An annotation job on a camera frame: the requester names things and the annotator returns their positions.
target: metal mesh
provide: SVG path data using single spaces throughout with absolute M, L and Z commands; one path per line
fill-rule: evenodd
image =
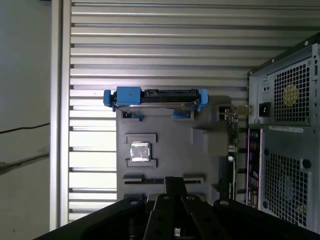
M 300 161 L 271 153 L 266 160 L 265 197 L 269 209 L 292 224 L 307 226 L 308 174 Z
M 310 68 L 306 64 L 275 75 L 274 122 L 305 122 L 309 117 Z

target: ventilated side panel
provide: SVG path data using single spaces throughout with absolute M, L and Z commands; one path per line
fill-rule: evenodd
M 274 78 L 274 122 L 310 122 L 308 63 L 276 72 Z
M 300 171 L 300 161 L 271 153 L 265 166 L 269 209 L 283 220 L 306 227 L 308 174 Z

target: black mount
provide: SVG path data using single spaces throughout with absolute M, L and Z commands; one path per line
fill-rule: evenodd
M 175 230 L 180 229 L 180 236 Z M 155 201 L 126 198 L 36 240 L 318 240 L 297 225 L 233 200 L 213 206 L 188 194 L 182 177 L 165 177 Z

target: ventilation holes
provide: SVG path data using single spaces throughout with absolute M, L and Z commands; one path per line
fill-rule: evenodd
M 266 160 L 265 196 L 280 219 L 307 226 L 308 174 L 300 161 L 271 153 Z
M 306 64 L 277 73 L 274 122 L 305 122 L 309 117 L 310 68 Z

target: port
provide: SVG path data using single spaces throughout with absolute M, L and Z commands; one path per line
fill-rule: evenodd
M 259 104 L 259 117 L 270 117 L 271 102 L 264 102 Z

